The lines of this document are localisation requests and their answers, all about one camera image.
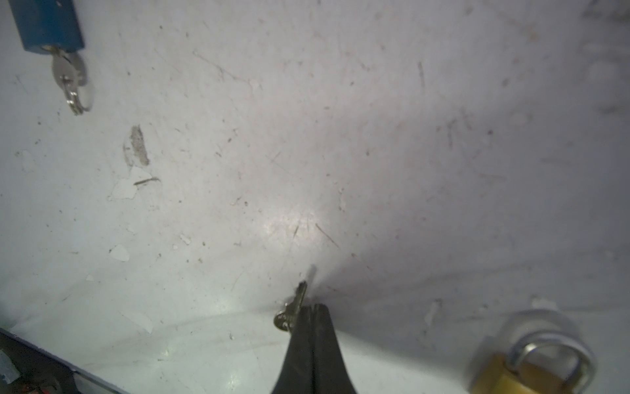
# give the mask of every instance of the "padlock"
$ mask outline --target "padlock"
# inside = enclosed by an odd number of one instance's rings
[[[542,347],[564,347],[577,356],[566,379],[527,362]],[[507,354],[496,353],[471,386],[471,394],[580,394],[595,376],[595,357],[579,340],[558,331],[539,331],[521,338]]]

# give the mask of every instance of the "white surface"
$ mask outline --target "white surface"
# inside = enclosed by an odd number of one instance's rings
[[[130,393],[268,393],[315,271],[361,394],[463,392],[533,296],[627,391],[630,34],[587,3],[77,1],[81,117],[0,3],[2,326]]]

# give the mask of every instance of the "key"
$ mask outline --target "key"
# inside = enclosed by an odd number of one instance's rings
[[[295,289],[295,298],[293,301],[286,304],[284,310],[275,315],[275,318],[273,318],[273,325],[275,325],[277,329],[288,332],[293,331],[295,319],[297,318],[297,314],[300,312],[302,302],[304,301],[306,287],[306,281],[300,282],[300,284],[297,285],[297,289]]]
[[[64,91],[66,102],[75,115],[81,115],[86,109],[79,100],[79,86],[84,84],[84,74],[73,62],[72,57],[58,48],[50,49],[52,54],[52,75],[55,82]]]

